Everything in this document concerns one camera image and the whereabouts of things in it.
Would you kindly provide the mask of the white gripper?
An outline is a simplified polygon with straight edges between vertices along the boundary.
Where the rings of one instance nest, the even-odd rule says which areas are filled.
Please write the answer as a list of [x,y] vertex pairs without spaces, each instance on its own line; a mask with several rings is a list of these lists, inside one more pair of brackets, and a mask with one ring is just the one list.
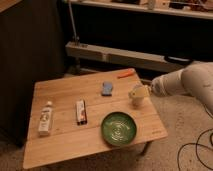
[[[133,89],[141,88],[144,87],[146,90],[150,91],[150,87],[148,85],[144,84],[137,84],[133,87]],[[151,81],[151,91],[156,95],[156,96],[164,96],[165,91],[163,87],[163,82],[160,77],[156,77]],[[132,99],[135,98],[145,98],[149,97],[149,92],[147,91],[131,91],[129,93],[129,97]]]

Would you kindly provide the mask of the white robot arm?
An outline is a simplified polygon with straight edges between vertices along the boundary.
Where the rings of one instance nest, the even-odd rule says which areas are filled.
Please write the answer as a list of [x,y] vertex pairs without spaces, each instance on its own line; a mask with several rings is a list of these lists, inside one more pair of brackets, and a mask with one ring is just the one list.
[[156,96],[190,94],[213,114],[213,62],[192,64],[151,81]]

